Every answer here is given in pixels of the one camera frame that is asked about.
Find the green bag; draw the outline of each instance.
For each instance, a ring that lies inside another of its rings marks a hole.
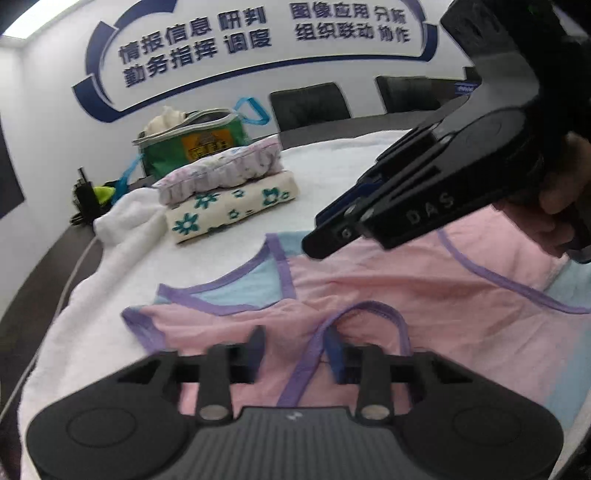
[[[226,108],[193,112],[165,132],[149,137],[142,134],[134,144],[144,157],[145,174],[157,180],[203,157],[251,143],[241,117]]]

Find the black chair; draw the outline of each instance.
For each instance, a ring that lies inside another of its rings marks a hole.
[[[387,113],[437,110],[441,102],[426,77],[385,77],[375,79]]]
[[[269,95],[279,130],[351,118],[343,93],[335,83],[324,83]]]
[[[464,77],[466,77],[467,82],[477,83],[478,85],[482,83],[482,77],[474,67],[464,67]]]

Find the hand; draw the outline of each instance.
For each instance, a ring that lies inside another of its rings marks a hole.
[[[540,191],[540,204],[536,207],[516,205],[507,200],[494,203],[527,236],[539,244],[546,253],[560,258],[563,245],[574,237],[571,225],[553,215],[577,200],[591,183],[591,144],[584,138],[569,134],[566,149],[560,161],[560,171],[546,175]]]

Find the purple strap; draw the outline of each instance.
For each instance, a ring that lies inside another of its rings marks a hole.
[[[304,355],[295,366],[295,370],[283,389],[283,392],[277,401],[278,407],[297,407],[302,395],[306,391],[308,383],[310,383],[310,380],[316,373],[316,369],[320,363],[320,358],[324,352],[323,338],[326,329],[352,310],[365,310],[367,312],[375,313],[395,324],[398,327],[398,333],[400,334],[400,355],[407,356],[412,354],[406,322],[397,310],[393,309],[390,305],[378,301],[368,300],[356,303],[328,318],[318,327],[314,336],[310,340],[310,343],[308,343]]]
[[[516,281],[510,280],[506,277],[503,277],[503,275],[499,275],[498,273],[495,273],[485,267],[475,264],[472,260],[466,257],[453,245],[453,243],[451,242],[444,230],[438,230],[437,235],[439,236],[439,240],[441,241],[443,246],[447,249],[448,252],[451,253],[452,257],[455,260],[457,260],[460,263],[460,265],[462,265],[462,267],[478,275],[479,277],[493,282],[498,287],[514,291],[515,293],[525,297],[526,299],[531,300],[536,305],[548,307],[549,309],[553,310],[558,310],[559,312],[571,313],[575,315],[591,313],[591,309],[587,309],[584,307],[571,307],[569,305],[565,305],[564,303],[554,300],[553,298],[549,297],[543,292],[528,287],[527,285],[523,285]]]

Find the pink clothing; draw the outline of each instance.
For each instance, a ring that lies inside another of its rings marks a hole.
[[[474,262],[539,290],[563,265],[491,208],[449,225],[446,232]],[[552,392],[591,320],[538,307],[468,272],[436,233],[388,252],[360,239],[322,262],[303,255],[280,258],[277,270],[282,281],[290,276],[293,285],[283,289],[282,300],[260,310],[220,315],[178,302],[140,309],[163,332],[166,345],[182,355],[204,353],[216,343],[243,342],[256,325],[266,327],[267,349],[257,383],[232,386],[236,414],[245,405],[274,406],[318,325],[361,301],[396,308],[408,324],[413,349],[448,356],[539,403]],[[372,313],[351,312],[337,326],[350,343],[399,352],[396,327]],[[323,361],[300,406],[353,407],[357,389],[336,385]],[[186,385],[182,412],[193,412],[196,392],[196,385]]]

